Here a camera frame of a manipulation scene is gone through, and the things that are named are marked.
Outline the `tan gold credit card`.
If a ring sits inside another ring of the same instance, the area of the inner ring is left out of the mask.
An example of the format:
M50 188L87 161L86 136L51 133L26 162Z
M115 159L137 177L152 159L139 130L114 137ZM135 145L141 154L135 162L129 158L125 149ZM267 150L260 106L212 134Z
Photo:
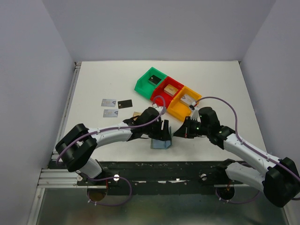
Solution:
M133 117L140 116L141 114L142 114L141 112L134 112Z

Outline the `black credit card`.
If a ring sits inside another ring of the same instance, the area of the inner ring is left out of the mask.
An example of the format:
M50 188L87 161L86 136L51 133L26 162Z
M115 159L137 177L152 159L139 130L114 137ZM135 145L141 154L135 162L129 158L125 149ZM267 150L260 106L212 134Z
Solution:
M118 108L119 109L130 108L132 106L133 106L133 103L132 103L131 99L118 101Z

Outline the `silver VIP credit card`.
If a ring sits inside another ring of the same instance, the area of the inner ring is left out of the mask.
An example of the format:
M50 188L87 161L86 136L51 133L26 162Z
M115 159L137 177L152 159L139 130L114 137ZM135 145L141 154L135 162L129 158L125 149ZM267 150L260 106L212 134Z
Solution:
M102 99L101 106L102 107L115 107L116 99Z

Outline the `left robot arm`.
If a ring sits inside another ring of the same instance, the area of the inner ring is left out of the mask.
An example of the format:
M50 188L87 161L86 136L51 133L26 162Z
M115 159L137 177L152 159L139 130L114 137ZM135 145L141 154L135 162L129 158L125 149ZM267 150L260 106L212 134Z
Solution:
M166 107L148 107L141 115L123 120L106 128L87 128L80 123L74 126L55 146L59 156L69 172L78 171L93 185L103 182L104 174L100 163L92 159L93 151L99 147L141 139L143 135L159 141L170 141L168 120L161 116Z

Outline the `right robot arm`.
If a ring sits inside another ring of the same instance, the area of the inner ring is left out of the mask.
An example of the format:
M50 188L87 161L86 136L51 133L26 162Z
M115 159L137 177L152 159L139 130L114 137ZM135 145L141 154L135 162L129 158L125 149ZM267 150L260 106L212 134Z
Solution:
M300 176L296 164L288 157L279 159L238 137L235 130L220 124L216 112L210 107L201 108L200 118L187 116L174 136L193 139L205 136L209 141L239 158L249 167L238 162L216 171L218 182L239 181L264 193L275 206L284 207L300 192Z

